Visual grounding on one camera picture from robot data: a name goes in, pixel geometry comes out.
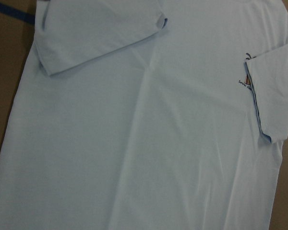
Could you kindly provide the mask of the light blue t-shirt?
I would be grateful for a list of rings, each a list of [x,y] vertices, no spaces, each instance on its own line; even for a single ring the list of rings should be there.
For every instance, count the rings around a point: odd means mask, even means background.
[[[280,0],[39,0],[0,230],[266,230],[288,138]]]

